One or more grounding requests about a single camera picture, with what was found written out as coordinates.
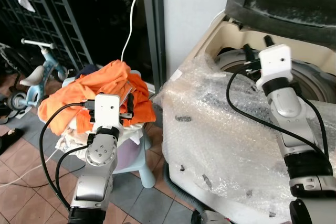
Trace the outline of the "black metal grid gate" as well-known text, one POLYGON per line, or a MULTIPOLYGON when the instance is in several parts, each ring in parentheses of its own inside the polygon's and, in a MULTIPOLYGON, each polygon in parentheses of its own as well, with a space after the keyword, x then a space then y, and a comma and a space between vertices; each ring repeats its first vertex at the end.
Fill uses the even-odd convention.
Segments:
POLYGON ((0 41, 36 56, 20 40, 53 42, 53 56, 67 70, 78 71, 92 63, 89 49, 74 17, 69 0, 29 0, 35 13, 21 7, 17 0, 0 0, 0 41))

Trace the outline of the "pale laundry basket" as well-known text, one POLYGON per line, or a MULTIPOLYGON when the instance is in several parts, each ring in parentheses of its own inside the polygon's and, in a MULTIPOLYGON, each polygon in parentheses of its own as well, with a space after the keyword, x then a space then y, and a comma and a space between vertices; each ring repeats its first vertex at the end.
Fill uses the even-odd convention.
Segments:
MULTIPOLYGON (((72 119, 66 126, 65 131, 61 134, 55 148, 65 153, 70 149, 86 145, 87 137, 89 133, 93 133, 93 131, 78 133, 74 126, 75 119, 72 119)), ((117 144, 118 163, 115 171, 125 169, 130 166, 141 152, 141 137, 144 135, 143 127, 144 123, 125 126, 121 136, 122 140, 117 144)))

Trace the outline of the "light blue plastic stool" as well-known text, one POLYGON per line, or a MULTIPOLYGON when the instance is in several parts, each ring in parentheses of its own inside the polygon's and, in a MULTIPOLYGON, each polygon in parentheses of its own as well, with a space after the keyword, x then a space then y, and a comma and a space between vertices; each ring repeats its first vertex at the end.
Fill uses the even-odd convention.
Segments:
MULTIPOLYGON (((75 126, 73 128, 77 127, 77 119, 75 119, 75 126)), ((151 143, 149 138, 145 135, 145 130, 144 135, 141 137, 141 152, 138 154, 137 158, 132 162, 130 166, 128 166, 125 169, 120 169, 118 171, 113 171, 114 174, 122 174, 126 172, 137 172, 139 174, 142 186, 145 188, 151 188, 154 186, 156 180, 154 178, 154 175, 152 174, 152 166, 148 164, 146 161, 146 150, 151 147, 151 143)))

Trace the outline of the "beige top-load washing machine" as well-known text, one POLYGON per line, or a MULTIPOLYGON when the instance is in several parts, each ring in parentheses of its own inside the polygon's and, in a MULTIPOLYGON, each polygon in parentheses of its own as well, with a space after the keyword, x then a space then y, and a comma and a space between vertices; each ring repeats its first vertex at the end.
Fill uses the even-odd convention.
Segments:
MULTIPOLYGON (((271 34, 243 26, 238 21, 226 16, 224 9, 214 18, 205 35, 195 44, 194 49, 190 51, 185 60, 201 54, 209 54, 214 59, 219 70, 230 73, 231 79, 233 73, 240 70, 245 63, 243 46, 249 44, 254 49, 255 56, 259 58, 259 52, 267 48, 264 43, 264 36, 266 35, 271 34)), ((290 85, 295 88, 297 93, 300 93, 305 99, 310 100, 321 114, 322 125, 324 125, 327 136, 329 159, 331 161, 335 140, 334 121, 336 112, 335 48, 332 49, 312 44, 311 42, 298 41, 278 35, 271 35, 271 37, 274 40, 274 46, 285 44, 291 48, 293 80, 290 82, 290 85)), ((229 94, 236 107, 246 113, 268 121, 270 116, 269 102, 267 102, 264 92, 256 86, 256 82, 260 77, 261 75, 246 76, 245 71, 241 71, 231 84, 229 84, 229 79, 225 93, 227 88, 229 88, 229 94)), ((318 118, 313 110, 309 111, 308 116, 310 128, 312 128, 318 137, 319 145, 322 146, 321 124, 318 122, 318 118)), ((163 176, 165 178, 164 167, 165 163, 163 165, 163 176)), ((167 185, 176 194, 170 184, 167 183, 167 185)), ((192 224, 220 224, 218 222, 201 222, 195 207, 191 222, 192 224)))

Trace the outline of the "orange garment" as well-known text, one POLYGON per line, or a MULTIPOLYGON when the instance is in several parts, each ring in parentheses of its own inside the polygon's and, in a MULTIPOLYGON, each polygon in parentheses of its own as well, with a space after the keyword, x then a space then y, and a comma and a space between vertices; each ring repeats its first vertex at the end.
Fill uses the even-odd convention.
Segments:
MULTIPOLYGON (((48 121, 61 106, 94 99, 101 92, 118 95, 120 100, 123 100, 128 92, 128 87, 125 87, 127 83, 134 87, 132 92, 134 116, 131 120, 123 120, 123 125, 131 126, 138 123, 154 122, 156 115, 153 102, 149 99, 150 93, 146 83, 140 75, 131 73, 130 67, 125 62, 118 59, 89 75, 81 75, 74 82, 51 94, 41 102, 37 116, 41 121, 48 121)), ((90 123, 89 112, 82 110, 80 106, 72 106, 61 111, 52 120, 50 123, 52 132, 61 135, 73 118, 76 119, 77 133, 92 131, 93 124, 90 123)))

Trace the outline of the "grey door frame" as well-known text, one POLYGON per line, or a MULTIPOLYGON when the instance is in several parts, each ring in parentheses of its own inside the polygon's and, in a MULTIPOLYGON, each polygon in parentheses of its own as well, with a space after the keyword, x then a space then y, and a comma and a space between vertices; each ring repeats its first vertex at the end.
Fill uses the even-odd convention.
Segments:
POLYGON ((144 10, 154 87, 159 90, 167 80, 164 0, 144 0, 144 10))

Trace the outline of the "black shoe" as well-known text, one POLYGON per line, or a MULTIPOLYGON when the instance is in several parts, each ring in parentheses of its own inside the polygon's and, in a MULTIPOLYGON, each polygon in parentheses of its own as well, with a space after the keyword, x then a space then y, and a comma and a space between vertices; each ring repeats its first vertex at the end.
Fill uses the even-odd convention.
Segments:
POLYGON ((22 129, 12 129, 0 136, 0 155, 2 155, 11 145, 19 140, 24 135, 22 129))

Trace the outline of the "light blue child tricycle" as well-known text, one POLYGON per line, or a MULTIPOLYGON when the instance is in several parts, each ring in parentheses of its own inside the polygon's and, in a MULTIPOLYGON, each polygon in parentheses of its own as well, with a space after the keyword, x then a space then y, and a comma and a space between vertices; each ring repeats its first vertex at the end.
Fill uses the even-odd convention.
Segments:
POLYGON ((57 70, 57 80, 60 82, 67 78, 69 70, 58 63, 50 51, 51 49, 57 48, 57 45, 53 42, 38 42, 22 39, 21 43, 39 46, 40 52, 44 57, 43 64, 36 67, 29 76, 19 81, 19 84, 29 87, 29 89, 26 92, 14 91, 7 100, 7 106, 13 111, 26 112, 32 107, 38 107, 41 101, 43 101, 46 95, 45 85, 54 70, 57 70))

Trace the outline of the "grey washing machine lid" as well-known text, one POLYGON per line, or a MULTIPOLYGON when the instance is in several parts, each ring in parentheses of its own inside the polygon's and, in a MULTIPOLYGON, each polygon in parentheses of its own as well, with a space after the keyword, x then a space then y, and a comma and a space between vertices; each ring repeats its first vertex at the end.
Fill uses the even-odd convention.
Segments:
POLYGON ((227 0, 225 14, 249 29, 336 47, 336 0, 227 0))

